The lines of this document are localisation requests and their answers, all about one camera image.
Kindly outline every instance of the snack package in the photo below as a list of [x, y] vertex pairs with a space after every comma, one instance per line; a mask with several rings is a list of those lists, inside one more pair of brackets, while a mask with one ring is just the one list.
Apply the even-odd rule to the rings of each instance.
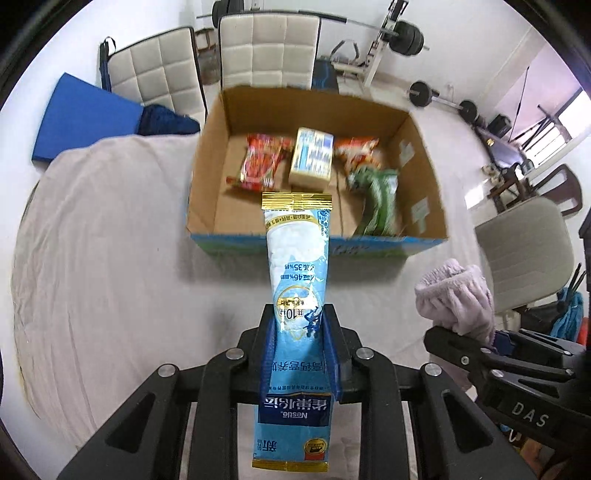
[[381, 165], [373, 155], [378, 143], [379, 139], [371, 137], [340, 138], [335, 141], [335, 156], [345, 165], [347, 184], [350, 189], [355, 189], [353, 178], [359, 168], [381, 169]]
[[354, 235], [398, 235], [396, 215], [396, 170], [362, 166], [353, 174], [352, 185], [365, 192], [361, 222]]
[[258, 192], [275, 187], [277, 165], [294, 149], [294, 140], [272, 135], [248, 135], [248, 149], [238, 177], [226, 177], [226, 183]]
[[256, 408], [252, 466], [326, 472], [332, 396], [320, 325], [332, 201], [318, 193], [262, 195], [277, 332], [268, 393]]
[[300, 128], [297, 131], [290, 184], [320, 192], [329, 185], [333, 140], [332, 135], [318, 130]]

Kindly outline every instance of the window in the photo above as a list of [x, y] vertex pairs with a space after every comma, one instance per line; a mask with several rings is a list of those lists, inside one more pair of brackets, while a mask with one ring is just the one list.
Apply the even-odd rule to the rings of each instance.
[[591, 100], [580, 90], [553, 117], [558, 122], [546, 116], [515, 139], [536, 168], [591, 125]]
[[570, 136], [578, 137], [591, 124], [591, 100], [585, 92], [575, 96], [572, 103], [564, 112], [558, 115], [558, 120], [569, 131]]

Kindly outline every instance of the barbell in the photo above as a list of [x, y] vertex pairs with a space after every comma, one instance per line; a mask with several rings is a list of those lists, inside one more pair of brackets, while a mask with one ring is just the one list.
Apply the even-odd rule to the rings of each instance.
[[424, 108], [431, 102], [442, 103], [458, 110], [460, 116], [467, 124], [473, 125], [478, 120], [478, 108], [471, 100], [464, 100], [459, 105], [454, 102], [449, 102], [443, 98], [439, 98], [439, 92], [433, 90], [425, 82], [414, 82], [408, 91], [408, 97], [414, 106]]
[[[220, 20], [224, 15], [231, 15], [240, 13], [244, 10], [243, 0], [216, 0], [212, 6], [212, 13], [209, 15], [200, 15], [197, 18], [211, 17], [213, 26], [219, 28]], [[394, 29], [376, 27], [375, 25], [351, 20], [350, 18], [341, 17], [340, 15], [332, 15], [322, 12], [313, 12], [310, 10], [298, 10], [297, 12], [303, 15], [314, 15], [323, 20], [332, 20], [340, 23], [351, 23], [360, 25], [361, 27], [371, 28], [382, 33], [382, 40], [388, 43], [390, 50], [399, 53], [406, 57], [418, 55], [423, 49], [429, 50], [425, 46], [425, 37], [416, 25], [412, 25], [404, 20], [398, 20], [394, 25]]]

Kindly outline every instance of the white cushioned chair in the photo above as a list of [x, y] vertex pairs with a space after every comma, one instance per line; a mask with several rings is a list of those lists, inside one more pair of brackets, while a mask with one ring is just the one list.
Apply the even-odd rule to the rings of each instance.
[[164, 105], [199, 121], [207, 116], [195, 32], [181, 27], [141, 40], [109, 56], [111, 91], [142, 105]]
[[226, 15], [218, 35], [222, 88], [312, 86], [319, 17], [281, 12]]

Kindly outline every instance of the pink towel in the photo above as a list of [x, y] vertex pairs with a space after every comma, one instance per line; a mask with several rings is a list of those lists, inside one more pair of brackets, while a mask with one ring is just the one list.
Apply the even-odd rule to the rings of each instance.
[[[477, 265], [463, 268], [455, 258], [425, 275], [414, 289], [417, 311], [422, 317], [467, 335], [486, 346], [495, 337], [494, 308], [491, 291]], [[470, 388], [467, 372], [433, 356], [464, 390]]]

